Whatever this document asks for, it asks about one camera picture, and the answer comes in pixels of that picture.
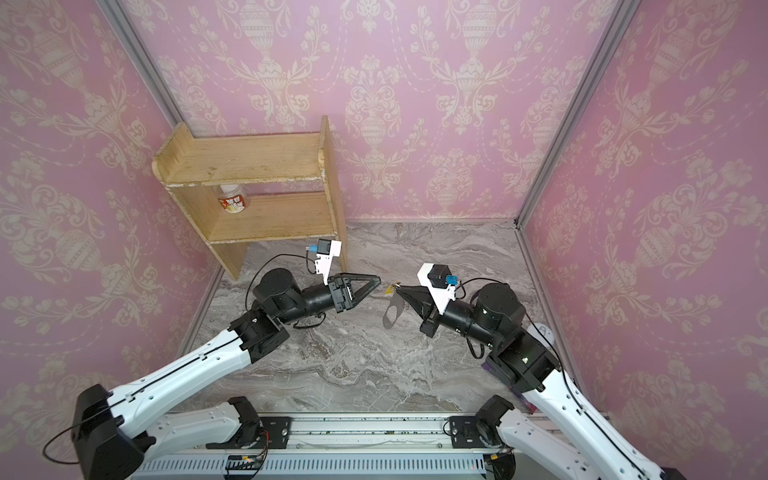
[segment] pink wall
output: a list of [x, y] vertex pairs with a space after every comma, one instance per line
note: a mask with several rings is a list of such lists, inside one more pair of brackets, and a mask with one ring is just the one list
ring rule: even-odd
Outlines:
[[348, 219], [515, 217], [614, 3], [123, 0], [196, 135], [329, 115]]
[[82, 389], [174, 358], [210, 259], [151, 173], [170, 127], [95, 2], [3, 2], [0, 46], [0, 477], [79, 478], [41, 447]]
[[767, 15], [642, 2], [528, 230], [592, 400], [688, 478], [768, 478]]

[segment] bottle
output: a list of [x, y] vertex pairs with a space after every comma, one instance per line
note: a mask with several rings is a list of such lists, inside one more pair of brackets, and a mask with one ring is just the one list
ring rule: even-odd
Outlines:
[[219, 201], [221, 206], [230, 214], [236, 214], [245, 208], [245, 188], [239, 184], [220, 185], [221, 194]]

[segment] pink wallpaper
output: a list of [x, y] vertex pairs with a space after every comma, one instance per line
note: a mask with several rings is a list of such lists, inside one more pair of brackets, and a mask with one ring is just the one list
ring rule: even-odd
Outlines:
[[80, 478], [41, 447], [82, 389], [174, 358], [210, 259], [151, 173], [170, 126], [95, 2], [2, 2], [0, 47], [0, 476]]
[[122, 2], [196, 135], [327, 114], [346, 217], [396, 219], [516, 217], [615, 0]]
[[527, 231], [591, 399], [688, 478], [768, 478], [767, 15], [642, 2]]

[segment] wooden bookshelf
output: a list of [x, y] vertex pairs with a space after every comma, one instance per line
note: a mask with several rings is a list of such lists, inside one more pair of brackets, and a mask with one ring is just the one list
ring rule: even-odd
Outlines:
[[[332, 237], [342, 241], [346, 222], [333, 163], [328, 117], [308, 134], [194, 138], [176, 125], [152, 160], [152, 171], [210, 251], [233, 278], [249, 242]], [[218, 185], [321, 180], [323, 191], [255, 195], [229, 214], [219, 205]]]

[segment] marble tabletop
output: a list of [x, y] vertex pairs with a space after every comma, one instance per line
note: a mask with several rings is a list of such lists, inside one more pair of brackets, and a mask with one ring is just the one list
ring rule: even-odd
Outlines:
[[[354, 310], [328, 313], [316, 329], [288, 326], [291, 337], [280, 348], [201, 390], [184, 409], [231, 396], [247, 396], [260, 412], [472, 412], [493, 395], [519, 405], [455, 332], [440, 327], [435, 338], [426, 337], [409, 306], [390, 328], [382, 321], [392, 298], [385, 295], [386, 287], [396, 281], [417, 285], [424, 262], [448, 264], [459, 279], [488, 276], [508, 282], [531, 318], [544, 321], [511, 223], [349, 223], [347, 228], [349, 271], [379, 275], [382, 285]], [[277, 253], [303, 255], [310, 243], [252, 243], [240, 279], [223, 276], [193, 348], [242, 314], [248, 283], [263, 262]], [[281, 266], [302, 288], [322, 281], [292, 257], [274, 260], [260, 275]], [[339, 271], [335, 259], [331, 273]], [[470, 284], [468, 294], [482, 284]], [[389, 318], [394, 316], [392, 308]]]

